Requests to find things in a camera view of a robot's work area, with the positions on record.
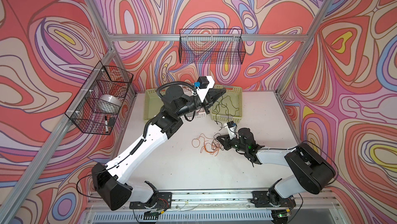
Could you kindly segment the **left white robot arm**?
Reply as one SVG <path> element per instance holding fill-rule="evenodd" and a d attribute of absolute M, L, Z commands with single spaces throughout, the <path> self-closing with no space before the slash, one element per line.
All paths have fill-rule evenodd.
<path fill-rule="evenodd" d="M 186 95 L 183 86 L 191 88 Z M 105 165 L 96 164 L 92 168 L 94 189 L 110 210 L 115 211 L 127 202 L 155 203 L 155 187 L 148 181 L 133 183 L 132 173 L 158 146 L 169 140 L 183 125 L 182 117 L 209 108 L 222 97 L 225 88 L 200 88 L 196 84 L 180 81 L 160 86 L 156 93 L 163 105 L 158 114 L 147 121 L 142 135 L 124 152 Z"/>

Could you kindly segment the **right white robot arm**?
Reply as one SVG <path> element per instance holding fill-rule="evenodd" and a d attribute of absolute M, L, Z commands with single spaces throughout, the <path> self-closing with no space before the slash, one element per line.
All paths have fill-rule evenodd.
<path fill-rule="evenodd" d="M 228 135 L 217 136 L 216 140 L 226 151 L 234 149 L 252 165 L 273 164 L 291 169 L 291 176 L 277 180 L 265 191 L 264 200 L 253 196 L 251 202 L 257 207 L 279 207 L 290 201 L 293 195 L 304 192 L 317 195 L 337 176 L 332 165 L 305 143 L 293 148 L 261 146 L 249 128 L 229 130 Z"/>

